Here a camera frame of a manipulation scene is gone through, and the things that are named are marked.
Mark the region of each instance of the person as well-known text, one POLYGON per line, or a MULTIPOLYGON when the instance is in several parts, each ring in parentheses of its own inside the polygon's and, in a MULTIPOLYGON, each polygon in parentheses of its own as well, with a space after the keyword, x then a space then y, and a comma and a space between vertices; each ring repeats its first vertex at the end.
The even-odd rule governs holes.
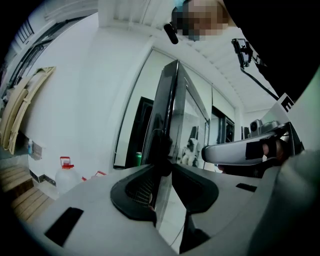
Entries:
POLYGON ((188 140, 187 146, 183 149, 183 157, 181 163, 184 165, 195 166, 197 167, 196 161, 199 154, 199 142, 195 138, 190 138, 188 140))
POLYGON ((279 97, 286 93, 296 101, 319 67, 318 1, 175 0, 175 5, 172 22, 190 40, 239 27, 279 97))

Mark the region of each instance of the ceiling beam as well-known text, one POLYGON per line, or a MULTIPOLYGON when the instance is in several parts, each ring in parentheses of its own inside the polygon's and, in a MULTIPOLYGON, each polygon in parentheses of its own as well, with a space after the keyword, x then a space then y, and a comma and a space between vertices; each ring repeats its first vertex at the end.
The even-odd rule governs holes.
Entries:
MULTIPOLYGON (((128 29, 128 26, 128 22, 118 20, 114 20, 111 24, 111 27, 119 29, 128 29)), ((210 81, 213 84, 212 86, 230 103, 231 106, 234 108, 244 108, 243 102, 226 77, 210 63, 207 58, 188 45, 186 40, 180 40, 178 44, 174 45, 170 42, 165 31, 138 23, 132 25, 131 31, 154 36, 155 48, 186 63, 205 80, 210 81)))
POLYGON ((116 0, 98 0, 98 21, 99 27, 108 27, 114 19, 116 0))

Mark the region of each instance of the black vent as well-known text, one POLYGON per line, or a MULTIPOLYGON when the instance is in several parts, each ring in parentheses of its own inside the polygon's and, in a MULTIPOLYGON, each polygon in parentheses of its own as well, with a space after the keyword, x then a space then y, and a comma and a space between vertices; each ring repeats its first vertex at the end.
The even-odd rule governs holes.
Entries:
POLYGON ((153 188, 152 172, 149 172, 128 183, 125 193, 137 204, 148 207, 153 188))

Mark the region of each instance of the black rectangular slot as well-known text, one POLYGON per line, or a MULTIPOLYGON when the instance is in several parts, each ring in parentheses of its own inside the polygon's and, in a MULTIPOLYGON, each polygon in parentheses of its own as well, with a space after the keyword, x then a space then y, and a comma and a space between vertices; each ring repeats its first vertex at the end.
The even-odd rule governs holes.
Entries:
POLYGON ((255 192, 257 189, 256 186, 252 186, 252 185, 248 185, 248 184, 244 184, 244 183, 239 183, 238 185, 236 185, 236 187, 239 189, 248 190, 251 192, 255 192))
POLYGON ((63 246, 84 211, 69 207, 48 229, 45 236, 59 246, 63 246))

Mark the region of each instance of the black frame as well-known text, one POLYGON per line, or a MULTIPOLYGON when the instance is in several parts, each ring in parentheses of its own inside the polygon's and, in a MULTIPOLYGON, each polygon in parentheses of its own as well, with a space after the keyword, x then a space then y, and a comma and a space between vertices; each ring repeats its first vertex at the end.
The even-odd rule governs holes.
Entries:
POLYGON ((128 144, 128 150, 125 158, 125 169, 136 166, 135 156, 139 147, 139 141, 141 136, 141 129, 143 128, 145 113, 147 108, 153 108, 154 101, 149 98, 141 97, 138 108, 133 121, 130 140, 128 144))
POLYGON ((235 123, 231 121, 224 113, 222 113, 219 109, 212 106, 212 114, 219 118, 219 132, 218 132, 218 138, 217 138, 217 144, 223 144, 223 143, 229 143, 233 142, 235 140, 235 123), (233 126, 233 135, 232 135, 232 141, 226 141, 227 140, 227 124, 230 126, 233 126))

